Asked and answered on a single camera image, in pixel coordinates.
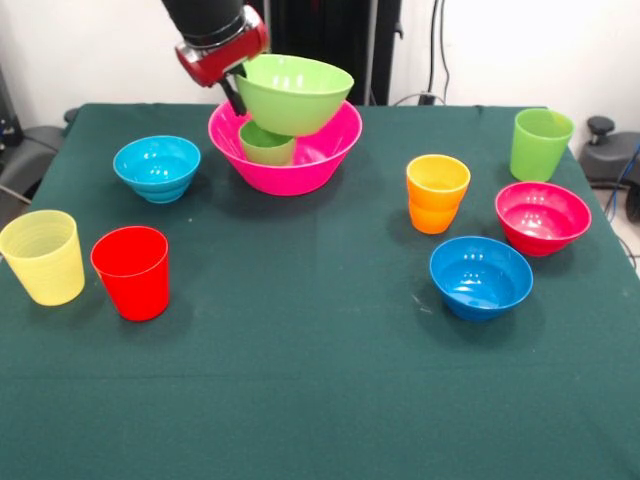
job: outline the bowl rim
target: bowl rim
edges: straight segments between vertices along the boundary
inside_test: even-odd
[[[498,208],[498,201],[505,194],[505,192],[511,190],[512,188],[514,188],[516,186],[521,186],[521,185],[524,185],[524,186],[527,186],[527,185],[543,186],[543,187],[546,187],[546,188],[550,188],[551,190],[556,190],[556,191],[563,192],[563,193],[567,194],[570,197],[576,198],[578,200],[578,203],[580,205],[582,205],[582,207],[587,212],[587,223],[586,223],[585,227],[582,230],[578,231],[577,233],[573,233],[571,235],[565,235],[565,236],[561,236],[561,237],[554,237],[554,238],[540,238],[540,237],[535,237],[533,235],[529,235],[529,234],[526,234],[524,232],[521,232],[520,230],[515,228],[510,222],[507,221],[507,219],[504,217],[504,215],[502,214],[502,212]],[[498,219],[500,220],[501,223],[503,223],[504,225],[508,225],[510,228],[512,228],[513,230],[519,232],[520,234],[522,234],[522,235],[524,235],[526,237],[535,238],[536,240],[539,240],[541,242],[568,242],[568,241],[571,241],[571,240],[575,240],[576,238],[584,235],[587,232],[587,230],[589,230],[589,228],[591,227],[591,221],[593,220],[593,215],[591,214],[591,209],[589,208],[589,205],[587,205],[587,202],[585,202],[582,198],[580,198],[579,195],[577,195],[576,193],[572,192],[568,188],[561,187],[560,185],[556,185],[555,183],[551,183],[551,182],[514,182],[514,183],[510,183],[509,185],[506,185],[505,187],[500,189],[500,191],[496,194],[496,197],[493,200],[493,205],[494,205],[494,208],[495,208],[495,211],[496,211],[496,215],[498,216]]]
[[[528,286],[526,292],[523,295],[521,295],[520,297],[518,297],[516,300],[514,300],[513,302],[508,303],[506,305],[500,305],[499,307],[482,307],[482,306],[476,306],[476,305],[469,305],[467,303],[460,302],[459,300],[453,298],[450,294],[448,294],[444,290],[443,286],[440,284],[440,282],[438,281],[436,276],[434,276],[434,274],[433,274],[433,258],[435,257],[435,255],[438,252],[438,250],[440,250],[444,245],[447,245],[449,243],[453,243],[453,242],[456,242],[456,241],[460,241],[460,240],[482,240],[483,242],[494,243],[494,244],[497,244],[500,248],[506,249],[510,253],[514,254],[515,257],[518,258],[520,261],[522,261],[524,263],[524,265],[527,267],[526,270],[527,270],[527,273],[528,273],[527,278],[528,278],[529,286]],[[499,240],[496,240],[494,238],[483,237],[481,235],[463,235],[463,236],[460,236],[460,237],[454,237],[454,238],[450,238],[449,240],[446,240],[446,241],[442,242],[440,245],[438,245],[433,250],[433,252],[431,252],[431,258],[429,259],[429,275],[431,276],[431,280],[433,280],[433,283],[436,284],[436,287],[438,288],[438,290],[440,290],[440,292],[443,295],[446,295],[448,298],[451,298],[451,299],[455,300],[456,302],[458,302],[461,305],[464,305],[467,308],[471,308],[471,309],[475,309],[475,310],[487,310],[487,311],[507,310],[507,309],[515,307],[516,305],[521,303],[525,298],[527,298],[529,296],[529,294],[531,293],[531,290],[533,290],[533,270],[531,269],[531,265],[529,264],[527,259],[524,258],[524,255],[522,255],[520,252],[518,252],[511,245],[507,245],[506,243],[501,242]]]
[[[338,95],[341,93],[344,93],[345,91],[349,91],[353,88],[353,85],[355,84],[355,80],[353,78],[353,75],[351,75],[349,72],[347,72],[345,69],[337,67],[335,65],[332,65],[330,63],[327,62],[322,62],[320,60],[315,60],[313,58],[307,58],[307,57],[301,57],[299,55],[283,55],[283,54],[279,54],[279,53],[262,53],[260,55],[257,55],[256,57],[252,58],[251,60],[249,60],[250,62],[255,62],[256,60],[258,60],[259,58],[295,58],[296,60],[302,60],[303,63],[318,63],[321,65],[325,65],[325,66],[329,66],[332,69],[335,70],[339,70],[340,72],[344,73],[350,80],[350,85],[347,88],[340,88],[338,90],[328,90],[326,92],[294,92],[294,91],[289,91],[289,90],[282,90],[280,88],[274,88],[274,87],[270,87],[267,85],[263,85],[261,83],[257,83],[253,80],[250,80],[247,77],[244,77],[242,75],[234,75],[236,82],[238,81],[238,79],[240,79],[240,83],[242,82],[246,82],[247,84],[250,84],[256,88],[259,88],[261,90],[265,90],[267,92],[277,92],[277,93],[287,93],[287,95],[291,95],[291,96],[296,96],[296,97],[329,97],[329,96],[333,96],[333,95]]]
[[[171,180],[163,180],[160,182],[141,182],[139,180],[134,180],[132,178],[129,177],[125,177],[122,173],[120,173],[120,171],[118,170],[118,168],[116,167],[116,161],[118,160],[118,156],[120,156],[120,154],[126,150],[127,148],[135,145],[136,143],[142,143],[145,141],[149,141],[149,140],[158,140],[158,139],[178,139],[182,142],[187,143],[188,145],[190,145],[191,147],[193,147],[195,149],[195,151],[198,153],[197,157],[196,157],[196,162],[193,165],[193,167],[187,171],[187,173],[176,177],[176,178],[172,178]],[[185,178],[188,178],[190,175],[192,175],[197,169],[198,166],[200,166],[200,160],[202,159],[202,153],[200,152],[200,149],[198,148],[198,146],[193,143],[191,140],[187,140],[184,137],[178,137],[177,135],[150,135],[148,137],[141,137],[138,138],[137,140],[134,140],[132,142],[127,143],[124,147],[120,148],[120,150],[118,150],[118,152],[114,155],[113,157],[113,171],[116,172],[116,175],[118,175],[118,177],[120,177],[120,179],[124,182],[129,182],[129,183],[133,183],[135,185],[145,185],[145,186],[154,186],[154,185],[167,185],[169,183],[173,183],[173,182],[177,182],[180,180],[184,180]]]
[[[234,155],[231,152],[229,152],[227,149],[223,148],[221,145],[218,145],[218,143],[214,140],[213,135],[211,133],[211,127],[212,127],[214,119],[217,118],[219,115],[221,115],[222,110],[225,109],[225,108],[230,108],[229,100],[227,100],[224,103],[221,103],[220,105],[218,105],[216,107],[216,109],[213,111],[213,113],[209,117],[209,122],[207,122],[207,133],[209,134],[209,139],[211,140],[211,143],[213,143],[215,145],[215,147],[224,154],[225,157],[232,158],[236,162],[239,162],[239,163],[242,163],[242,164],[245,164],[245,165],[257,166],[257,167],[260,167],[260,168],[280,170],[280,171],[283,170],[283,169],[284,170],[293,170],[293,169],[310,168],[310,167],[314,167],[316,165],[322,165],[323,163],[330,162],[330,161],[334,160],[335,158],[340,157],[341,155],[345,155],[347,152],[349,152],[349,150],[351,150],[353,148],[353,146],[357,143],[358,139],[362,135],[362,125],[363,125],[362,124],[362,116],[360,115],[360,112],[358,112],[358,109],[356,107],[354,107],[353,105],[351,105],[351,103],[349,103],[347,100],[343,100],[342,101],[342,103],[340,104],[340,108],[338,108],[338,110],[334,114],[334,117],[338,114],[338,112],[341,109],[343,109],[345,107],[348,110],[350,110],[353,113],[355,113],[355,118],[358,120],[358,132],[354,136],[353,141],[349,143],[349,145],[347,145],[346,147],[344,147],[341,150],[337,151],[331,157],[327,157],[324,160],[320,160],[319,162],[305,163],[305,164],[302,164],[302,165],[287,165],[287,166],[263,165],[261,163],[254,163],[254,162],[250,162],[248,160],[243,160],[242,158],[237,157],[236,155]],[[249,113],[249,112],[247,112],[245,117],[247,118],[247,122],[252,119],[251,113]],[[317,134],[318,134],[318,132],[312,133],[311,135],[303,135],[303,136],[294,137],[294,138],[296,139],[296,142],[299,142],[299,140],[301,138],[313,137],[314,135],[317,135]]]

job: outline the orange cup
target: orange cup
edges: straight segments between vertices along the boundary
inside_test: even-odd
[[[407,165],[409,215],[422,233],[442,233],[458,213],[471,172],[446,155],[422,155]]]

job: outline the green cup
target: green cup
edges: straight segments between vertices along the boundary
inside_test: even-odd
[[[516,115],[511,174],[523,182],[546,182],[553,176],[573,134],[573,122],[546,108]]]
[[[267,132],[253,120],[248,121],[240,129],[240,143],[253,163],[283,167],[293,163],[293,151],[296,147],[295,137]]]

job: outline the red cup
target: red cup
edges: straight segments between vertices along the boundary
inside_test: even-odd
[[[158,230],[135,226],[107,233],[93,246],[91,264],[127,320],[151,320],[169,305],[169,242]]]

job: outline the yellow cup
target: yellow cup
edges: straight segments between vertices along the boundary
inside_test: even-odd
[[[409,215],[422,233],[442,233],[458,213],[471,172],[446,155],[422,155],[407,165]]]
[[[0,232],[0,253],[40,305],[61,305],[84,287],[78,227],[71,215],[38,210],[16,218]]]

